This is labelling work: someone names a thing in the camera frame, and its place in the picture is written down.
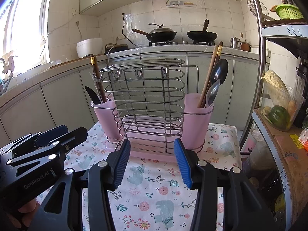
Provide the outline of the person's left hand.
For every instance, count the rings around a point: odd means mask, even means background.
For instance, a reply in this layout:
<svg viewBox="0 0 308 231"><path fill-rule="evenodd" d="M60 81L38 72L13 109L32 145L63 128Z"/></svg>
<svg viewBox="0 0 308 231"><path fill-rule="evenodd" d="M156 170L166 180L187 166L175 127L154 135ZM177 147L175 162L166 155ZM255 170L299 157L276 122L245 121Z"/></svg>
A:
<svg viewBox="0 0 308 231"><path fill-rule="evenodd" d="M28 230L39 206L40 204L34 198L18 210L5 212L13 230Z"/></svg>

